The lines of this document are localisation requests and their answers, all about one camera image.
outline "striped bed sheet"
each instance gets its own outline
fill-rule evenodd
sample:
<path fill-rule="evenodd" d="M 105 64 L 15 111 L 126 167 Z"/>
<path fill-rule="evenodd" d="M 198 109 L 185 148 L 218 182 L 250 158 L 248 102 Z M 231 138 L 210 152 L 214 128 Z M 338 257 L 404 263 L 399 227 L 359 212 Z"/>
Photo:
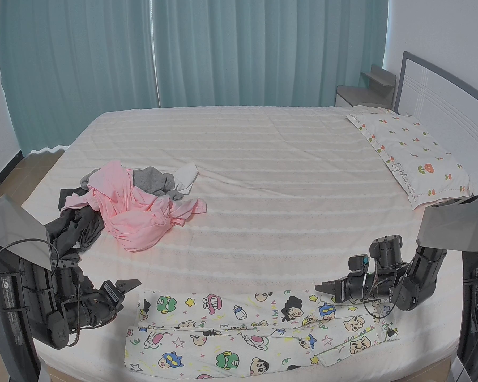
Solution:
<path fill-rule="evenodd" d="M 379 112 L 355 108 L 356 112 Z M 124 310 L 108 326 L 84 331 L 61 351 L 36 341 L 46 363 L 85 382 L 158 381 L 124 367 L 124 335 L 138 291 L 245 293 L 312 289 L 344 276 L 349 256 L 373 239 L 400 234 L 402 257 L 414 255 L 422 207 L 346 119 L 350 108 L 193 107 L 116 111 L 99 116 L 75 140 L 23 207 L 43 224 L 58 216 L 61 188 L 106 162 L 173 172 L 195 162 L 189 197 L 208 212 L 174 227 L 152 249 L 123 250 L 107 233 L 80 267 L 99 287 L 138 278 Z M 461 259 L 449 251 L 434 296 L 396 312 L 401 339 L 331 367 L 312 366 L 253 377 L 259 382 L 390 381 L 450 355 L 461 320 Z"/>

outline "curtain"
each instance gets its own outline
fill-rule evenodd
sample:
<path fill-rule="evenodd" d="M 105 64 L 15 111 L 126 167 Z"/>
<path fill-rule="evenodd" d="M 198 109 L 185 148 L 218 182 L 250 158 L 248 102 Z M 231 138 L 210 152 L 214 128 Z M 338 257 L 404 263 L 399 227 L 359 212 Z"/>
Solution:
<path fill-rule="evenodd" d="M 162 107 L 329 106 L 382 66 L 388 0 L 152 0 Z"/>
<path fill-rule="evenodd" d="M 23 154 L 158 107 L 149 0 L 0 0 L 0 71 Z"/>

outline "bed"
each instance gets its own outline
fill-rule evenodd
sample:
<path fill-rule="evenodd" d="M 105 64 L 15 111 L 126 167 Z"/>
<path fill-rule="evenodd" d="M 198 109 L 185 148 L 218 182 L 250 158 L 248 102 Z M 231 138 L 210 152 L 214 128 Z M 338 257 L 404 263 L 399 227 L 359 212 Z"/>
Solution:
<path fill-rule="evenodd" d="M 440 71 L 406 54 L 395 109 L 420 117 L 445 147 L 453 139 L 439 127 L 442 119 L 478 138 L 478 95 Z M 443 111 L 449 106 L 442 104 L 451 100 L 454 115 L 464 115 L 461 100 L 468 109 L 476 106 L 473 121 L 466 118 L 467 129 L 465 116 Z M 200 175 L 189 197 L 204 199 L 208 212 L 139 253 L 123 250 L 103 233 L 79 264 L 95 285 L 139 278 L 144 290 L 174 293 L 310 289 L 343 276 L 349 256 L 367 253 L 373 239 L 393 233 L 402 236 L 402 258 L 409 261 L 423 207 L 411 209 L 383 160 L 345 118 L 350 112 L 216 106 L 106 113 L 75 140 L 23 207 L 43 224 L 55 219 L 60 188 L 77 187 L 83 175 L 113 159 L 165 172 L 195 162 Z M 478 140 L 450 149 L 464 157 L 465 150 L 478 150 Z M 478 193 L 478 160 L 462 162 Z M 434 296 L 409 313 L 396 311 L 400 341 L 331 367 L 309 366 L 255 380 L 391 381 L 450 356 L 460 332 L 461 270 L 459 252 L 450 251 Z M 84 382 L 160 380 L 124 367 L 125 330 L 134 323 L 137 302 L 138 293 L 128 294 L 117 318 L 82 332 L 76 347 L 57 351 L 36 341 L 39 355 Z"/>

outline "baseboard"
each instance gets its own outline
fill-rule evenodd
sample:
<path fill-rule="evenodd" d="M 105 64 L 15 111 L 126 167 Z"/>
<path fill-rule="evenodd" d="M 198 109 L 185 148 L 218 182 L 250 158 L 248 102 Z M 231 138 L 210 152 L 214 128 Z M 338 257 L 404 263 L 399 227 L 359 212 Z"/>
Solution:
<path fill-rule="evenodd" d="M 4 180 L 7 178 L 7 176 L 13 171 L 14 167 L 18 165 L 18 163 L 21 161 L 23 158 L 23 153 L 18 151 L 18 154 L 16 154 L 13 159 L 7 163 L 7 165 L 3 168 L 3 170 L 0 172 L 0 184 L 4 182 Z"/>

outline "tiled floor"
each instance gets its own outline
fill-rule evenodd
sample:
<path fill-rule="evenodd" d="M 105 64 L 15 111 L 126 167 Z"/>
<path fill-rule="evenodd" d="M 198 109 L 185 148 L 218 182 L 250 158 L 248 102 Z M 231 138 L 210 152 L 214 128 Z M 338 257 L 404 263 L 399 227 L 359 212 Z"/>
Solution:
<path fill-rule="evenodd" d="M 18 204 L 22 204 L 34 188 L 53 167 L 63 150 L 57 153 L 32 154 L 19 162 L 6 180 L 0 184 L 0 195 L 8 194 Z M 442 360 L 419 372 L 399 379 L 396 382 L 445 382 L 450 369 L 450 360 Z M 50 368 L 53 382 L 78 382 L 76 379 Z M 8 381 L 8 375 L 0 356 L 0 382 Z"/>

